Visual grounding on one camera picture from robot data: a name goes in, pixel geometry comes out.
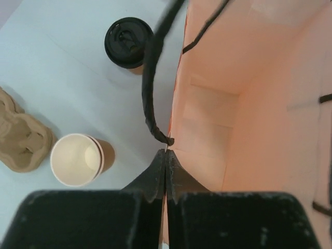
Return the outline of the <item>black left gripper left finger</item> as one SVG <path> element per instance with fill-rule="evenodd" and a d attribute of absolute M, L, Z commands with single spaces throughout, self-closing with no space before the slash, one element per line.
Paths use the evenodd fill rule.
<path fill-rule="evenodd" d="M 165 156 L 122 190 L 40 190 L 20 204 L 2 248 L 161 248 Z"/>

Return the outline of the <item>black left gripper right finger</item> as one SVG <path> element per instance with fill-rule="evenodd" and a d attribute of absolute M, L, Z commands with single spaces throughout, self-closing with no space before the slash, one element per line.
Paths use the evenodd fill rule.
<path fill-rule="evenodd" d="M 319 248 L 304 208 L 285 192 L 212 192 L 165 153 L 170 248 Z"/>

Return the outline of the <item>stack of brown paper cups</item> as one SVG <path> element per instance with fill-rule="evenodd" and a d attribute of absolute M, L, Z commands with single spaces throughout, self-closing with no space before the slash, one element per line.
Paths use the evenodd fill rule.
<path fill-rule="evenodd" d="M 113 146 L 86 134 L 68 134 L 60 138 L 50 154 L 51 170 L 56 179 L 70 187 L 90 184 L 115 161 Z"/>

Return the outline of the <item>orange paper bag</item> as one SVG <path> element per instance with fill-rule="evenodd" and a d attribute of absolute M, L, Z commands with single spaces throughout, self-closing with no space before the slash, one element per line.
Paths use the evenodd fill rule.
<path fill-rule="evenodd" d="M 189 1 L 168 136 L 211 191 L 283 191 L 331 248 L 331 1 Z"/>

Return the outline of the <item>brown pulp cup carrier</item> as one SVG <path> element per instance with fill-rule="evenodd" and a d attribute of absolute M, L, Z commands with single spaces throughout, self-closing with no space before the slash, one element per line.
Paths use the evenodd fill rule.
<path fill-rule="evenodd" d="M 37 169 L 57 138 L 1 89 L 1 162 L 18 173 Z"/>

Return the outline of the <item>brown paper cup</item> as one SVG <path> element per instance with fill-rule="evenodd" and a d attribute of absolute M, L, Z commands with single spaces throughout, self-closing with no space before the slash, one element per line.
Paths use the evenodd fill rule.
<path fill-rule="evenodd" d="M 129 68 L 128 71 L 134 75 L 142 75 L 143 74 L 143 70 L 144 70 L 144 65 L 140 65 L 138 67 L 135 68 Z"/>

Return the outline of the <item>black cup lid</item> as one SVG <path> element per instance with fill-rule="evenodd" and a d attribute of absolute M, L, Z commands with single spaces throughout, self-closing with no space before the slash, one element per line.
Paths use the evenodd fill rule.
<path fill-rule="evenodd" d="M 146 45 L 153 34 L 145 21 L 135 17 L 121 18 L 106 32 L 105 52 L 116 65 L 136 69 L 143 65 Z"/>

